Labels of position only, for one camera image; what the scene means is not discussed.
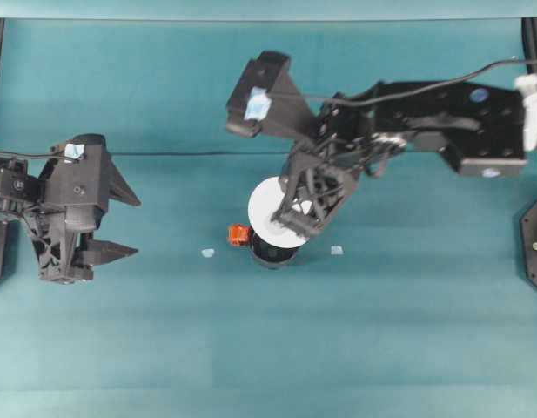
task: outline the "white plate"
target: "white plate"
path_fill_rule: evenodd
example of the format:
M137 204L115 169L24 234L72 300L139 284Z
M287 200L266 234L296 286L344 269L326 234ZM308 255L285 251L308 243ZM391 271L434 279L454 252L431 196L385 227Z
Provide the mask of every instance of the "white plate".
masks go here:
M270 221L283 198L284 194L279 187L278 177L270 177L257 185L249 198L249 221L252 229L270 245L280 248L302 246L308 239L299 237L294 231L277 222ZM310 202L304 202L303 212L307 213L310 207ZM295 205L294 209L299 211L301 208Z

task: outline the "small orange block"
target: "small orange block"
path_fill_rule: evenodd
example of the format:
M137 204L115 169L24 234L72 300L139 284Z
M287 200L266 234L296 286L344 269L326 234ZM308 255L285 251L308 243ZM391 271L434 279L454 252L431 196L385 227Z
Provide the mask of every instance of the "small orange block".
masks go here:
M228 228L227 241L232 246L247 246L249 245L249 238L251 236L251 227L241 224L233 224Z

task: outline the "wire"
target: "wire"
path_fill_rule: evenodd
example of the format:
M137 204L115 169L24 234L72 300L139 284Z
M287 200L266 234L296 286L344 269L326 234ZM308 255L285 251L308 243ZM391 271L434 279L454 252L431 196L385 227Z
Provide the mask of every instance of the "wire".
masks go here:
M71 163L77 163L78 159L65 157L63 155L55 154L22 154L21 152L7 152L0 151L0 157L9 158L22 158L22 159L61 159L63 161L70 161Z
M267 96L269 98L289 98L291 100L308 99L308 100L314 100L318 102L327 102L327 103L334 104L334 105L341 105L344 107L365 107L365 106L375 105L377 103L387 102L390 100L399 100L402 98L409 98L411 96L416 96L422 93L426 93L427 91L437 90L443 87L447 87L449 85L463 83L465 81L476 78L479 75L483 74L484 72L487 72L495 67L500 67L502 65L514 65L514 64L528 64L528 65L537 64L537 59L503 59L500 61L495 61L488 65L485 65L483 68L480 68L477 71L470 72L469 74L466 74L465 76L460 76L456 78L451 78L446 81L439 81L437 83L428 84L418 89L402 91L401 93L387 94L385 96L369 98L367 100L362 100L362 101L355 101L351 99L348 100L347 98L328 98L324 96L315 96L315 95L310 95L310 94L278 93L278 92L267 93Z

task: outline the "screw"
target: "screw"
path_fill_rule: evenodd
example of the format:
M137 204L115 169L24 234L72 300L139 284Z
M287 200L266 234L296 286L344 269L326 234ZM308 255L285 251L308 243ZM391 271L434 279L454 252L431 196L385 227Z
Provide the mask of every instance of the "screw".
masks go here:
M17 179L13 181L13 187L18 191L24 190L24 182L20 179Z

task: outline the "teal table surface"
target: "teal table surface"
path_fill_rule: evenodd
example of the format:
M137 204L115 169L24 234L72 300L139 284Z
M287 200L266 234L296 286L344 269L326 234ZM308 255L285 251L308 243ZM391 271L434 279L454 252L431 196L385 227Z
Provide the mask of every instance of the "teal table surface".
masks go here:
M0 416L537 417L537 291L516 219L537 165L463 179L437 156L399 157L270 271L225 229L282 158L116 158L144 204L114 204L98 237L140 253L91 283L40 282L14 235Z
M269 152L289 147L224 133L248 58L287 51L305 91L360 91L519 56L519 29L9 21L0 149L41 152L99 131L115 152L249 154L116 155L143 205L113 202L97 237L140 252L97 267L91 283L39 281L30 240L13 229L0 417L537 418L537 291L518 230L537 199L535 155L515 179L398 157L283 270L225 241L254 186L279 173L285 154ZM522 72L482 81L510 87ZM330 255L336 245L344 255Z
M537 16L537 0L0 0L0 17L352 21Z

